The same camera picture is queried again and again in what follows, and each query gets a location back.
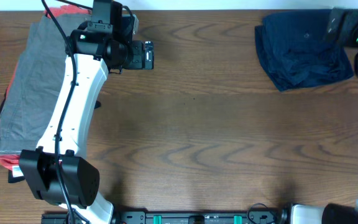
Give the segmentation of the navy blue shorts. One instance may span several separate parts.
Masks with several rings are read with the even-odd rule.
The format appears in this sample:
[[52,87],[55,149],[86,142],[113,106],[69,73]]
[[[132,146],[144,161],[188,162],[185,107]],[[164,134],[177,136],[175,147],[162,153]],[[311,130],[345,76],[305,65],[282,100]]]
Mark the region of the navy blue shorts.
[[254,28],[259,63],[278,91],[353,77],[345,50],[324,40],[329,9],[278,12]]

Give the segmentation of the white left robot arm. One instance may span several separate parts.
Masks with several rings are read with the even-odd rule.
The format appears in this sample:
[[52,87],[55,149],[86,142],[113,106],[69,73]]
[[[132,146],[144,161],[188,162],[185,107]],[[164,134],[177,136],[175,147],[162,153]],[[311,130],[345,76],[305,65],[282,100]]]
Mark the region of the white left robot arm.
[[114,207],[99,192],[99,171],[86,161],[96,101],[111,69],[151,70],[154,44],[132,37],[74,30],[65,78],[49,124],[19,167],[34,197],[65,207],[63,223],[111,223]]

